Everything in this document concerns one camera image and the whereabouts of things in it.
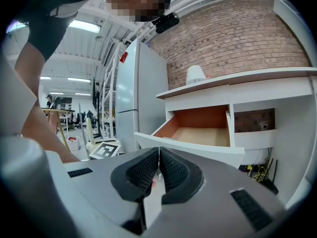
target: open drawer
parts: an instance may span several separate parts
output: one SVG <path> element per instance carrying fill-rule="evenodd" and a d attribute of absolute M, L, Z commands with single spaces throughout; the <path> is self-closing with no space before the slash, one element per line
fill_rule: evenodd
<path fill-rule="evenodd" d="M 141 148 L 165 146 L 230 164 L 236 168 L 244 148 L 235 147 L 228 106 L 177 110 L 152 135 L 135 132 Z"/>

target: white refrigerator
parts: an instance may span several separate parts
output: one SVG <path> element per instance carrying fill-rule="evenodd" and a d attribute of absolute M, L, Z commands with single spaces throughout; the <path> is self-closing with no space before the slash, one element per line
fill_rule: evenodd
<path fill-rule="evenodd" d="M 165 122 L 164 100 L 168 91 L 166 60 L 138 39 L 119 62 L 115 89 L 115 130 L 126 153 L 140 149 L 134 133 L 152 134 Z"/>

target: red sticker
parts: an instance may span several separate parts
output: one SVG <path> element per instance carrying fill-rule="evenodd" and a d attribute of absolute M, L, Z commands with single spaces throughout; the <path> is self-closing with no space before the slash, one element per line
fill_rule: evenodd
<path fill-rule="evenodd" d="M 124 63 L 124 61 L 125 61 L 125 59 L 127 58 L 127 56 L 128 56 L 128 52 L 125 51 L 125 52 L 123 53 L 122 57 L 120 58 L 120 62 Z"/>

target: white lamp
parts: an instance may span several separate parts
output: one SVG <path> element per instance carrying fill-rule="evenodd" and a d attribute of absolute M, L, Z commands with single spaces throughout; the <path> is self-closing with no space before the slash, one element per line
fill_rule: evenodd
<path fill-rule="evenodd" d="M 206 80 L 206 76 L 199 65 L 190 66 L 187 70 L 186 85 Z"/>

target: fluorescent light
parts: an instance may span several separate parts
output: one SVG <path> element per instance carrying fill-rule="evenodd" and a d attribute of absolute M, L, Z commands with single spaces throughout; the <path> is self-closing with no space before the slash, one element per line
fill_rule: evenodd
<path fill-rule="evenodd" d="M 19 21 L 16 21 L 7 28 L 6 33 L 14 31 L 22 27 L 26 27 L 26 25 L 23 23 L 20 23 Z"/>
<path fill-rule="evenodd" d="M 75 93 L 76 95 L 87 95 L 87 96 L 90 96 L 91 94 L 89 93 Z"/>
<path fill-rule="evenodd" d="M 81 81 L 81 82 L 87 82 L 90 83 L 89 79 L 81 79 L 81 78 L 73 78 L 73 77 L 68 77 L 68 80 L 73 80 L 73 81 Z"/>
<path fill-rule="evenodd" d="M 98 34 L 100 32 L 100 26 L 95 25 L 95 24 L 91 24 L 91 23 L 87 23 L 87 22 L 83 22 L 83 21 L 79 21 L 76 19 L 74 19 L 73 22 L 70 23 L 69 27 L 83 29 L 83 30 L 90 31 L 90 32 L 93 32 L 96 34 Z"/>

